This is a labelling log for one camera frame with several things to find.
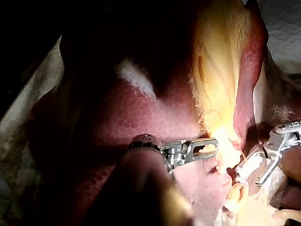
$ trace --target metal ring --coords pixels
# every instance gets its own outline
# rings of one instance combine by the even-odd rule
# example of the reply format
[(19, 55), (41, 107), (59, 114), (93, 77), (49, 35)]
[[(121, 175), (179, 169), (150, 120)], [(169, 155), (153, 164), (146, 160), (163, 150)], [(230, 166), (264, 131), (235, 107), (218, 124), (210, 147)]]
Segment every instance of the metal ring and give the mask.
[(162, 142), (154, 135), (144, 133), (134, 137), (127, 149), (131, 150), (139, 147), (150, 148), (161, 152)]

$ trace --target metal clamp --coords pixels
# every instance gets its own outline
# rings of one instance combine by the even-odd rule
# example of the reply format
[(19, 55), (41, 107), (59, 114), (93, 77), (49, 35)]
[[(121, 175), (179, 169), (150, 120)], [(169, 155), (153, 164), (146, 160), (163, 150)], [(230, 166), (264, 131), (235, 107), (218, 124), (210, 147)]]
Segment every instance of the metal clamp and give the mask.
[(216, 156), (218, 141), (214, 138), (162, 142), (161, 153), (170, 163), (169, 171), (187, 163)]
[(301, 120), (276, 125), (269, 133), (268, 142), (260, 146), (261, 151), (251, 153), (246, 160), (237, 166), (236, 172), (245, 165), (248, 159), (255, 155), (269, 158), (271, 162), (268, 164), (265, 173), (255, 182), (257, 186), (262, 186), (282, 159), (283, 152), (291, 149), (293, 146), (301, 145), (300, 136)]

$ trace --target clamp jaw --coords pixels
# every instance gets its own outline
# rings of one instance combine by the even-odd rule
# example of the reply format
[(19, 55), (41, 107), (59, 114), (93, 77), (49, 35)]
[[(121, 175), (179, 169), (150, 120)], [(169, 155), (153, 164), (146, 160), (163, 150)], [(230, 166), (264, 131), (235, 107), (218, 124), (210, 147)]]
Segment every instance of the clamp jaw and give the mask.
[(256, 182), (257, 186), (262, 186), (282, 159), (283, 152), (297, 145), (301, 145), (301, 120), (276, 125), (269, 133), (268, 142), (257, 147), (236, 167), (235, 171), (239, 175), (239, 171), (252, 157), (269, 158), (271, 162), (268, 164), (263, 176)]
[(167, 159), (170, 174), (179, 166), (216, 156), (218, 141), (214, 138), (162, 141), (161, 153)]

